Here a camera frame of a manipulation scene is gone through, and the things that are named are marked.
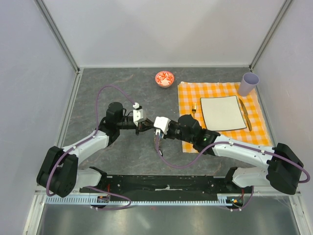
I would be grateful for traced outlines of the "large keyring with keys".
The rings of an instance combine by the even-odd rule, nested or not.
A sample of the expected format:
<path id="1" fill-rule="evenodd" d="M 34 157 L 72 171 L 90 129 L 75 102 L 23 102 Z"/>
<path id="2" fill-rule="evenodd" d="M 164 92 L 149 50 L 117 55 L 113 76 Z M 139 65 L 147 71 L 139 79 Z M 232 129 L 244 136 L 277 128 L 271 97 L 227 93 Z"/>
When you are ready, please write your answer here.
<path id="1" fill-rule="evenodd" d="M 161 140 L 163 138 L 163 133 L 159 129 L 155 129 L 155 136 L 154 136 L 154 145 L 156 152 L 163 156 L 162 150 L 161 150 Z"/>

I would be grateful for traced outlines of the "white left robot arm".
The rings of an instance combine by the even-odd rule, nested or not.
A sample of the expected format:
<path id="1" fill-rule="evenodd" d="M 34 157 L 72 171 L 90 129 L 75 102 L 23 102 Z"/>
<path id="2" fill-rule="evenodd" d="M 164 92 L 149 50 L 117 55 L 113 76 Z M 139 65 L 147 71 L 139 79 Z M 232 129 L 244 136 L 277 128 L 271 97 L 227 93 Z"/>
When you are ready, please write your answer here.
<path id="1" fill-rule="evenodd" d="M 95 167 L 79 169 L 79 165 L 97 151 L 113 144 L 120 130 L 134 130 L 139 134 L 153 127 L 154 123 L 146 117 L 139 104 L 135 104 L 128 115 L 121 103 L 113 102 L 98 127 L 87 137 L 63 148 L 49 148 L 37 175 L 37 184 L 46 189 L 48 196 L 62 198 L 76 188 L 89 186 L 96 192 L 103 192 L 108 185 L 102 177 L 105 173 Z"/>

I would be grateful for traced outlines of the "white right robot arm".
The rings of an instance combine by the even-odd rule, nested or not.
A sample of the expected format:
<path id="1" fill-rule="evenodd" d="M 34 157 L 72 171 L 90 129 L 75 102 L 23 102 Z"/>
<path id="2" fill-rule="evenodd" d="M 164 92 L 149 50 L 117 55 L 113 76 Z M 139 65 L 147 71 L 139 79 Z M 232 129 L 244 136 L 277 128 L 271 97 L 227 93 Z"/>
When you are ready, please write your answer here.
<path id="1" fill-rule="evenodd" d="M 229 170 L 224 180 L 228 192 L 251 186 L 271 186 L 281 193 L 294 195 L 301 182 L 303 164 L 286 144 L 271 147 L 236 141 L 202 128 L 191 115 L 183 115 L 178 121 L 166 118 L 160 130 L 163 138 L 190 143 L 201 155 L 228 157 L 252 165 L 247 169 L 233 167 Z"/>

